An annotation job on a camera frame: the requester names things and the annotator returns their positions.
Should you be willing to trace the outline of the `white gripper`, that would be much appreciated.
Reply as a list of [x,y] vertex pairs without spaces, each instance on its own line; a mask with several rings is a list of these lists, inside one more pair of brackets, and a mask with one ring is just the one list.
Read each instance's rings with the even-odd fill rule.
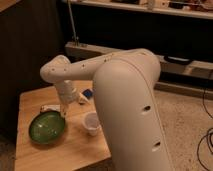
[[63,118],[66,117],[67,106],[78,98],[77,89],[71,80],[65,80],[54,84],[58,97],[60,99],[60,114]]

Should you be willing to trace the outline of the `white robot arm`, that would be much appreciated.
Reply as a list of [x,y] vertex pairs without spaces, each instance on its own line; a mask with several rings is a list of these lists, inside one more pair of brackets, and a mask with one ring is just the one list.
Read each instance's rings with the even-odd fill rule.
[[40,69],[61,101],[74,100],[74,80],[90,80],[96,112],[116,171],[174,171],[154,86],[159,59],[147,49],[121,50],[71,63],[58,55]]

